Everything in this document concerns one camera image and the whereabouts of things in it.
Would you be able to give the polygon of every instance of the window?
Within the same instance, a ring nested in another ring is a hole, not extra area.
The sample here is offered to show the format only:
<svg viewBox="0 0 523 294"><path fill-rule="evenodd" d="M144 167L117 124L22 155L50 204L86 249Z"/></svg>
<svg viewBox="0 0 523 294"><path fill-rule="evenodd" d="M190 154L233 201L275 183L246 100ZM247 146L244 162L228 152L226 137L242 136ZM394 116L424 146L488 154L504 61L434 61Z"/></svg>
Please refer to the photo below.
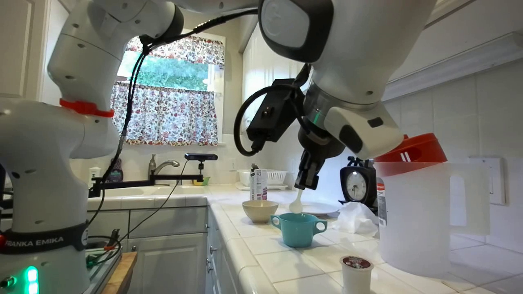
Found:
<svg viewBox="0 0 523 294"><path fill-rule="evenodd" d="M198 35L156 49L144 62L128 144L216 146L223 134L224 38ZM128 84L141 53L128 44L113 88L115 121L123 128Z"/></svg>

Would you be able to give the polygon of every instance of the coffee cup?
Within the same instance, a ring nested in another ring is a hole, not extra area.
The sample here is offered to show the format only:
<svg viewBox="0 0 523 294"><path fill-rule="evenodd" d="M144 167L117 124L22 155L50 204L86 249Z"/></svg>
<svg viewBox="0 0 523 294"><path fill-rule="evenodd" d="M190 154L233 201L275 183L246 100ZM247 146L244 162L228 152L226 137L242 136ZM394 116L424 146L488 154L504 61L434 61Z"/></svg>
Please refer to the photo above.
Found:
<svg viewBox="0 0 523 294"><path fill-rule="evenodd" d="M347 294L370 294L373 263L362 257L342 258L344 288Z"/></svg>
<svg viewBox="0 0 523 294"><path fill-rule="evenodd" d="M327 231L327 221L311 214L288 213L272 216L270 224L282 231L283 244L293 249L311 247L313 237Z"/></svg>

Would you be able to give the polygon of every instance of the blue cup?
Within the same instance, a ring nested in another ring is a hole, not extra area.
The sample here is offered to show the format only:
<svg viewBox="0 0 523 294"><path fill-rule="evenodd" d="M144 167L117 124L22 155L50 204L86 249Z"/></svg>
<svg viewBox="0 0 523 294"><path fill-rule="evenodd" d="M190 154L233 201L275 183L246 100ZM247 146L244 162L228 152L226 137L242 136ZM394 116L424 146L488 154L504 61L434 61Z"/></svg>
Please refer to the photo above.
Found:
<svg viewBox="0 0 523 294"><path fill-rule="evenodd" d="M272 226L278 227L283 234L283 244L293 249L308 249L316 234L327 231L327 221L318 219L311 214L280 214L272 216Z"/></svg>

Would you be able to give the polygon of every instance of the white tile countertop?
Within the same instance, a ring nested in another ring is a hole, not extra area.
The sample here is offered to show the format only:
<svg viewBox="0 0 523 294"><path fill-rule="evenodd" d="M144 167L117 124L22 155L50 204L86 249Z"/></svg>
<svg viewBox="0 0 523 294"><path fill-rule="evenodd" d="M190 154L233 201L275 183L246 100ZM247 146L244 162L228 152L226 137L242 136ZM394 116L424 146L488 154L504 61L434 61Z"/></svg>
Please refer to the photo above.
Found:
<svg viewBox="0 0 523 294"><path fill-rule="evenodd" d="M157 195L108 195L104 209L159 208L167 188ZM287 213L296 191L272 191L270 200L280 204L277 214ZM166 208L210 203L234 270L246 293L339 294L344 291L341 258L352 250L363 252L375 262L372 289L376 294L466 293L517 294L523 289L523 255L489 247L479 239L452 237L452 267L445 280L416 276L401 271L380 257L378 239L352 235L339 221L314 237L308 250L295 250L283 244L282 232L272 226L254 226L244 214L247 191L238 188L184 188L167 201ZM90 200L95 209L100 200ZM319 201L305 193L305 203Z"/></svg>

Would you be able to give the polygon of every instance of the red lid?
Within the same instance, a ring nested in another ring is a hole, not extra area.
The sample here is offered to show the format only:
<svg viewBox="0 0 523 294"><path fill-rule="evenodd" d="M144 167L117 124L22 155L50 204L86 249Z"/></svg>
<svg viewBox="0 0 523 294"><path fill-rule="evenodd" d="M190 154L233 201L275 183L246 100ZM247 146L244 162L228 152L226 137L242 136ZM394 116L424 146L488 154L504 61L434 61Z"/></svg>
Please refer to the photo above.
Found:
<svg viewBox="0 0 523 294"><path fill-rule="evenodd" d="M435 134L406 137L390 154L375 159L375 167L383 177L408 173L447 162L445 152Z"/></svg>

